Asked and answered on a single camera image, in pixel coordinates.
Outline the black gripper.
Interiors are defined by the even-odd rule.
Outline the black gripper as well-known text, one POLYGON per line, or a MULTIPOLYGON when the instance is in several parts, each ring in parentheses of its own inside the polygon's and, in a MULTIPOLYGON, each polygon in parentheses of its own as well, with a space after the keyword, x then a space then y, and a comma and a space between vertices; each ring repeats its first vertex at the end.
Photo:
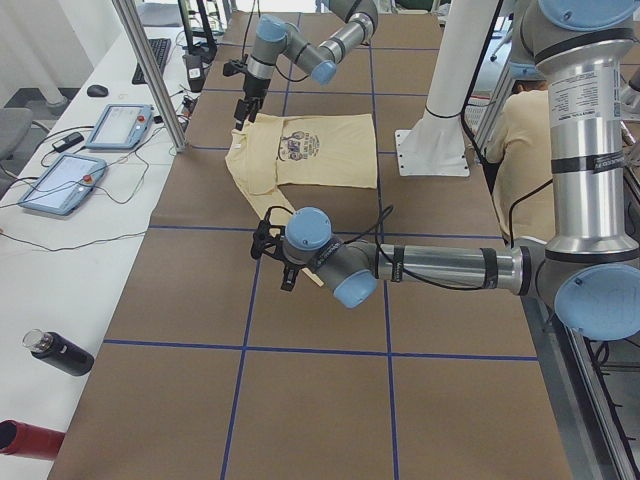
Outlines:
POLYGON ((291 292, 295 288, 297 276, 301 270, 301 265, 285 261, 283 267, 281 289, 287 292, 291 292))
POLYGON ((241 131, 245 118, 253 123, 263 106, 267 94, 267 80, 246 74, 243 83, 244 98, 239 99, 234 113, 235 128, 241 131))

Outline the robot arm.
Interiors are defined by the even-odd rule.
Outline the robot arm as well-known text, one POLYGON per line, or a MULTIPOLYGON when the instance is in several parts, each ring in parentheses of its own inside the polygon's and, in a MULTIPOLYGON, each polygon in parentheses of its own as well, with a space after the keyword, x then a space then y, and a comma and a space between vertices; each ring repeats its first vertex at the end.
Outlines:
POLYGON ((371 40, 378 26, 378 8, 374 2, 326 1, 324 5, 345 25, 320 45, 310 43, 297 26, 265 14, 258 21, 251 52, 224 65, 225 76, 244 75, 244 97, 237 102, 234 112, 236 129, 256 119, 279 57, 287 57, 315 82, 326 85, 346 55, 371 40))
POLYGON ((634 1, 534 1, 515 16, 516 52, 548 82, 555 233, 492 248, 344 243, 327 215, 296 211, 282 234, 282 286, 317 275, 344 306, 379 280, 450 290, 505 289, 550 307, 592 340, 639 329, 639 246, 625 230, 619 63, 634 38, 634 1))

